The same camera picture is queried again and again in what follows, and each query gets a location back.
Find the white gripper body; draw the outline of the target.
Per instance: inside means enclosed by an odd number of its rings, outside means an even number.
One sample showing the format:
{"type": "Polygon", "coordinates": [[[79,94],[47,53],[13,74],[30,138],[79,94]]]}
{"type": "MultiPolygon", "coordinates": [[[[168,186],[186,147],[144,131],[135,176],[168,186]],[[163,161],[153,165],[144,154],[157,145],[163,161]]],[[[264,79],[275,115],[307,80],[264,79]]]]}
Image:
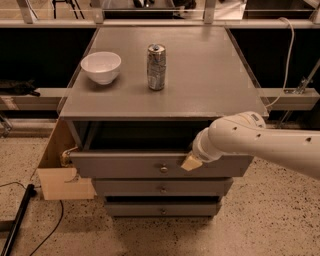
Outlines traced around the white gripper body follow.
{"type": "Polygon", "coordinates": [[[217,149],[209,138],[209,129],[199,132],[192,143],[192,153],[202,162],[209,163],[219,160],[223,152],[217,149]]]}

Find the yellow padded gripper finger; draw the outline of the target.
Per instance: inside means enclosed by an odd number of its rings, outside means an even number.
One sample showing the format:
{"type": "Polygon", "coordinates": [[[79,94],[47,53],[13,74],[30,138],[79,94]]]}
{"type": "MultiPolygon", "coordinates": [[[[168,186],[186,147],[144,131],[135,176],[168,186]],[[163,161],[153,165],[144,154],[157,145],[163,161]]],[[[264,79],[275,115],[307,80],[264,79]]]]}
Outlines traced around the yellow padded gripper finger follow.
{"type": "Polygon", "coordinates": [[[186,171],[192,171],[202,166],[202,162],[192,153],[189,152],[181,164],[181,167],[186,171]]]}

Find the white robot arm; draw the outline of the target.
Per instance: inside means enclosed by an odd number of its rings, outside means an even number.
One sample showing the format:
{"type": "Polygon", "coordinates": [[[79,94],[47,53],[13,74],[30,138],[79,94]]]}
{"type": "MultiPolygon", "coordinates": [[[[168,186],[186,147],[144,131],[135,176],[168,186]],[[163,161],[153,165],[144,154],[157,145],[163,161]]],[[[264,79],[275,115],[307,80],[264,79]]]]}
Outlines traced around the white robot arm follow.
{"type": "Polygon", "coordinates": [[[225,154],[247,154],[320,179],[320,132],[268,129],[256,112],[213,121],[197,134],[181,167],[191,171],[225,154]]]}

